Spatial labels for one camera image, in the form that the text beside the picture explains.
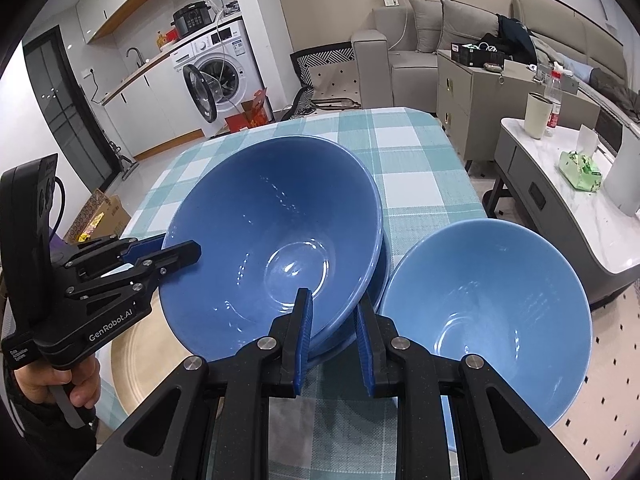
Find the person's left hand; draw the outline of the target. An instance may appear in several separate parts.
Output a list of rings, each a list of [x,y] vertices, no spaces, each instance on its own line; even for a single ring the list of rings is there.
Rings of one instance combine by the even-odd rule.
[[[55,370],[39,361],[14,370],[13,375],[24,396],[35,404],[53,403],[53,386],[72,384],[70,402],[75,408],[93,408],[101,395],[100,363],[95,356],[88,356],[71,370]]]

